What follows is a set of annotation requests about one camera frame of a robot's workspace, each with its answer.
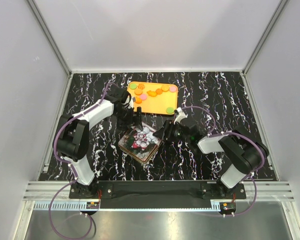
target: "green circle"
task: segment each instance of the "green circle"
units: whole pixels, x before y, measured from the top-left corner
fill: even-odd
[[[175,112],[175,109],[173,107],[167,107],[165,111],[167,114],[173,114]]]
[[[129,85],[129,87],[133,90],[133,89],[136,89],[137,88],[137,84],[135,83],[132,83]]]

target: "pink circle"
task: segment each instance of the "pink circle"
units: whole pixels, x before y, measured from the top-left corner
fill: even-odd
[[[170,92],[174,93],[177,91],[177,87],[176,86],[170,86],[169,87]]]
[[[139,98],[140,98],[142,101],[144,101],[144,100],[147,99],[147,95],[145,95],[145,94],[143,93],[143,94],[141,94],[141,95],[139,96]]]

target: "black and white marble surface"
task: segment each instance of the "black and white marble surface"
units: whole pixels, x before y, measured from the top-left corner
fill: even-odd
[[[154,73],[89,73],[73,75],[64,113],[74,114],[88,108],[101,98],[108,81],[127,88],[132,81],[169,83],[178,86],[178,107],[201,106],[216,119],[213,133],[228,131],[244,125],[260,139],[248,95],[239,72],[154,72]],[[212,126],[211,117],[199,109],[187,109],[189,117],[202,130]],[[143,121],[154,129],[162,127],[171,116],[144,114]],[[116,131],[116,118],[104,120],[90,131],[88,158],[99,180],[211,180],[217,179],[230,166],[223,153],[195,157],[181,141],[172,146],[161,145],[147,165],[141,165],[118,147],[124,132]],[[40,180],[65,181],[72,173],[66,164],[54,156],[47,173]],[[275,179],[268,161],[255,176],[256,179]]]

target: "orange piece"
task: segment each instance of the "orange piece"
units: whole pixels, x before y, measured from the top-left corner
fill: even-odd
[[[142,103],[141,98],[140,98],[140,97],[136,97],[136,98],[135,98],[135,103],[136,103],[136,104],[141,104],[141,103]]]
[[[157,93],[155,91],[147,91],[146,92],[150,97],[156,97]]]
[[[143,91],[140,88],[137,88],[136,90],[134,90],[135,95],[141,95],[142,92]]]
[[[144,85],[143,83],[140,83],[140,84],[138,85],[138,89],[145,89],[145,85]]]
[[[156,94],[160,95],[162,94],[162,89],[158,88],[157,90],[155,90]]]
[[[162,91],[164,91],[164,92],[168,92],[168,91],[169,91],[169,86],[163,85],[163,86],[161,87],[161,89],[162,89]]]

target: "white panel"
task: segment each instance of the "white panel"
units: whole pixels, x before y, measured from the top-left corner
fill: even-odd
[[[300,213],[300,0],[290,1],[248,72],[274,163]]]
[[[35,0],[72,70],[244,68],[280,0]]]
[[[0,0],[0,240],[12,239],[66,74],[25,0]]]

